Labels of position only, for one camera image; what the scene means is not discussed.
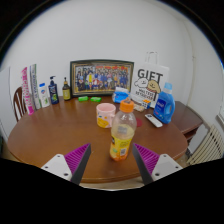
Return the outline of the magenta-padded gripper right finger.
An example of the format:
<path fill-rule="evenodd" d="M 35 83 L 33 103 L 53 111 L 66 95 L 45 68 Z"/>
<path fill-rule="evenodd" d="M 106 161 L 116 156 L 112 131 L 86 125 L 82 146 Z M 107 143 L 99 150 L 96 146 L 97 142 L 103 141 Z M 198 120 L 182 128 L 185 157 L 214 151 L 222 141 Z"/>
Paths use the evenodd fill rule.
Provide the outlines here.
<path fill-rule="evenodd" d="M 133 144 L 132 153 L 145 185 L 182 169 L 168 154 L 158 155 L 136 143 Z"/>

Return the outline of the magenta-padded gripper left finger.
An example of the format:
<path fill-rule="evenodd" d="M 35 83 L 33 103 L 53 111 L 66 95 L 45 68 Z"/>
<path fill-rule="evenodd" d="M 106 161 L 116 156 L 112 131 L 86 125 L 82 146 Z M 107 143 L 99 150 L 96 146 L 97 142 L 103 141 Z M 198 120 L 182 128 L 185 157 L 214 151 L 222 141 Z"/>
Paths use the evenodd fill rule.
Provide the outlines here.
<path fill-rule="evenodd" d="M 42 169 L 79 185 L 91 155 L 91 144 L 82 145 L 66 155 L 56 154 Z"/>

